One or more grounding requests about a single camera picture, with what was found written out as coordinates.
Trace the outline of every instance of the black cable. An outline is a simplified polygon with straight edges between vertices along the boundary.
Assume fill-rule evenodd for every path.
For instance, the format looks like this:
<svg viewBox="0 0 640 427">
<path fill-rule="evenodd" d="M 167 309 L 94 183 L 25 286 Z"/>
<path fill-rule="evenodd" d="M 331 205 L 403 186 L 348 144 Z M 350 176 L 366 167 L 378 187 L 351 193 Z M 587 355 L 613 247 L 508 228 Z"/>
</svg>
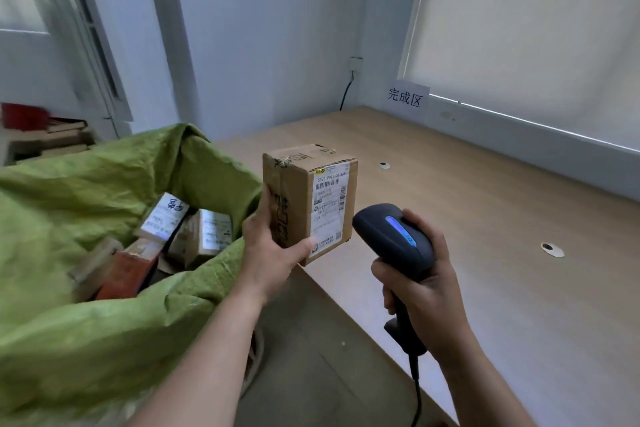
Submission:
<svg viewBox="0 0 640 427">
<path fill-rule="evenodd" d="M 342 103 L 340 104 L 340 110 L 338 110 L 339 112 L 342 112 L 344 99 L 347 98 L 347 92 L 349 91 L 349 87 L 351 86 L 352 83 L 353 83 L 353 71 L 351 72 L 351 81 L 349 81 L 349 84 L 347 85 L 347 88 L 344 90 L 344 94 L 342 95 Z"/>
<path fill-rule="evenodd" d="M 420 419 L 420 414 L 422 413 L 422 395 L 420 393 L 420 373 L 418 372 L 418 357 L 409 355 L 409 368 L 411 368 L 411 378 L 415 383 L 415 394 L 418 397 L 418 408 L 415 411 L 415 415 L 413 416 L 413 422 L 411 422 L 411 427 L 415 427 L 418 425 L 418 420 Z"/>
</svg>

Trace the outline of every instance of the green bag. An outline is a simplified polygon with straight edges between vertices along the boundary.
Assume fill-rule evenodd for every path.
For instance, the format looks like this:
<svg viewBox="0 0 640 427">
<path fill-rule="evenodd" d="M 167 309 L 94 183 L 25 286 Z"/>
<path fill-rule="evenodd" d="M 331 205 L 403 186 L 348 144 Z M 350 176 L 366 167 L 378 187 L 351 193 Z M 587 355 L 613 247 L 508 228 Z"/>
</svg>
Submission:
<svg viewBox="0 0 640 427">
<path fill-rule="evenodd" d="M 165 191 L 231 215 L 234 243 L 137 298 L 73 304 L 67 272 L 104 236 L 131 243 Z M 159 383 L 233 284 L 259 197 L 186 124 L 0 169 L 0 415 L 82 415 Z"/>
</svg>

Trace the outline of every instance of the power socket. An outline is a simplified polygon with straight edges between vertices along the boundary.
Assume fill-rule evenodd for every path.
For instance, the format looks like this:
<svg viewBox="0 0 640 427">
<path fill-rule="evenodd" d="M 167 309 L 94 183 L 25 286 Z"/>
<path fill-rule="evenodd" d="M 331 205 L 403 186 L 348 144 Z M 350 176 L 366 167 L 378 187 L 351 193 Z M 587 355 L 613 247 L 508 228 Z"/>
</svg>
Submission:
<svg viewBox="0 0 640 427">
<path fill-rule="evenodd" d="M 362 73 L 362 58 L 352 56 L 349 58 L 349 71 Z"/>
</svg>

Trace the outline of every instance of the roller blind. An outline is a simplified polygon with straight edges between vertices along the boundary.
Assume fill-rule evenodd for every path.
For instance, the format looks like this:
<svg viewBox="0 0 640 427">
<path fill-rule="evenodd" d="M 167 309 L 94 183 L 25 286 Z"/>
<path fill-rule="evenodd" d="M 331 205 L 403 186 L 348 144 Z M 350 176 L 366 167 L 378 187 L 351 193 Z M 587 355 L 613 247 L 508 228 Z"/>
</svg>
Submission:
<svg viewBox="0 0 640 427">
<path fill-rule="evenodd" d="M 640 0 L 417 0 L 400 76 L 640 149 Z"/>
</svg>

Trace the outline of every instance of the barcode scanner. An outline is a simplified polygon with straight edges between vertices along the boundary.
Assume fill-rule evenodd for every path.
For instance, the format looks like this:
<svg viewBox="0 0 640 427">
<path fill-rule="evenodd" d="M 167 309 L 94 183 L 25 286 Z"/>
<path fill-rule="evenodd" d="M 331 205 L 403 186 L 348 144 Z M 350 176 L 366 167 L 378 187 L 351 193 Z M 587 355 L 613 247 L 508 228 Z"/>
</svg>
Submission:
<svg viewBox="0 0 640 427">
<path fill-rule="evenodd" d="M 402 210 L 394 204 L 373 204 L 353 217 L 353 229 L 378 256 L 414 282 L 429 276 L 435 263 L 431 241 L 413 223 L 402 216 Z M 394 294 L 396 317 L 385 324 L 385 331 L 409 355 L 411 376 L 418 395 L 418 410 L 412 426 L 420 418 L 422 399 L 418 382 L 418 356 L 427 352 L 415 333 L 403 302 Z"/>
</svg>

